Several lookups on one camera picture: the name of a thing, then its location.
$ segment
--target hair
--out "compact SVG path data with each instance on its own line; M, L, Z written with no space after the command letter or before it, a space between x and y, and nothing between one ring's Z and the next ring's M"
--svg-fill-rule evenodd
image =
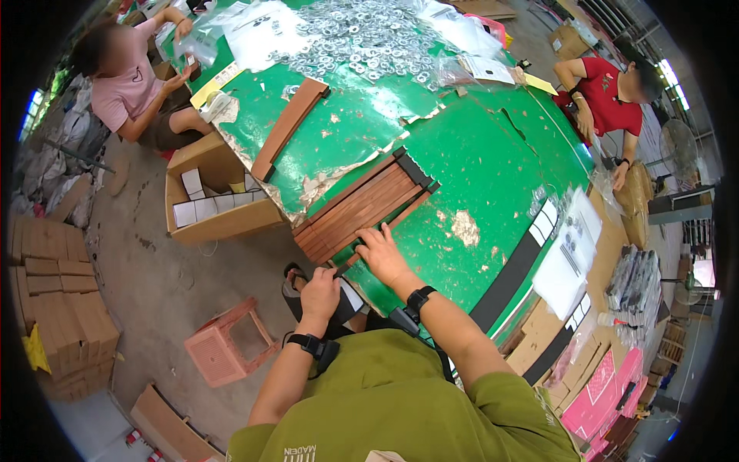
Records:
M664 82L659 77L654 65L650 64L645 58L637 58L633 62L636 65L641 92L651 103L659 98L664 91Z
M116 26L114 22L105 22L93 27L80 38L69 57L75 71L89 77L100 69L100 59L108 48L109 32Z

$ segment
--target brown shorts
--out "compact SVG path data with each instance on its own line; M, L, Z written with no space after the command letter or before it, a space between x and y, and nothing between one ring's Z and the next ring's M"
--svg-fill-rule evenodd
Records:
M190 92L184 87L175 90L164 100L161 109L149 126L144 129L138 139L141 146L156 149L158 151L169 151L170 149L184 148L202 138L202 133L197 130L185 130L182 133L174 133L169 128L169 118L177 111L192 107L190 104Z

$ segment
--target red shirt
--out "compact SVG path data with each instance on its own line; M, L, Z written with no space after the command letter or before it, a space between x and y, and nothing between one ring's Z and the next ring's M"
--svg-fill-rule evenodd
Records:
M577 84L578 90L585 96L595 121L595 133L603 136L613 130L626 130L634 136L641 133L641 107L637 103L620 103L617 101L619 87L616 79L619 70L603 58L582 58L585 65L586 78L581 78ZM559 106L565 114L571 117L565 109L572 98L567 92L559 92L554 96L554 103Z

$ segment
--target green table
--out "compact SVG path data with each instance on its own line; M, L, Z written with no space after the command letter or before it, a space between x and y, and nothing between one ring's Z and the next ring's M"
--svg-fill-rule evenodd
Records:
M230 3L222 0L219 6ZM291 7L308 3L312 2L287 1ZM431 53L441 47L439 44ZM164 48L172 53L171 38ZM218 40L218 49L214 66L203 70L191 85L193 92L234 60L225 38ZM514 64L508 54L505 59ZM174 64L181 68L183 62ZM531 225L526 212L532 191L545 184L549 194L561 195L568 186L585 186L586 170L592 168L592 162L566 117L545 92L500 84L492 92L470 91L461 98L451 92L441 97L443 91L430 92L410 77L385 77L373 85L346 64L326 74L331 96L316 105L283 149L267 191L295 226L306 212L308 216L315 213L389 153L349 171L308 210L299 199L304 180L319 173L330 176L336 169L366 160L393 141L393 149L405 145L419 166L442 186L395 229L395 240L420 277L469 312ZM235 120L221 122L217 128L247 167L287 105L281 98L284 87L302 80L302 75L277 64L257 74L242 72L223 87L238 99L239 110ZM428 115L440 105L445 107L433 118L410 125L401 121ZM407 136L399 140L406 130ZM459 211L479 228L477 243L466 245L457 236L461 233L455 233L453 223ZM508 335L507 330L499 330L503 323L508 320L505 324L510 330L534 300L531 278L549 245L551 242L545 244L524 283L489 330L496 342L503 342ZM351 253L350 248L344 249L334 263L341 265ZM363 261L345 275L382 313L404 305Z

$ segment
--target black wristband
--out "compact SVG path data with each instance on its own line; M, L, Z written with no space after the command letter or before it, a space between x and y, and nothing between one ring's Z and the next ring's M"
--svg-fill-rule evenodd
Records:
M308 353L310 353L313 358L319 358L321 339L314 335L303 335L301 333L294 333L290 336L289 339L287 339L287 343L297 343L298 345L300 345L300 348L302 348L303 351L307 351Z
M407 308L420 315L420 309L429 301L429 294L431 292L436 292L436 289L430 285L411 292L406 301Z

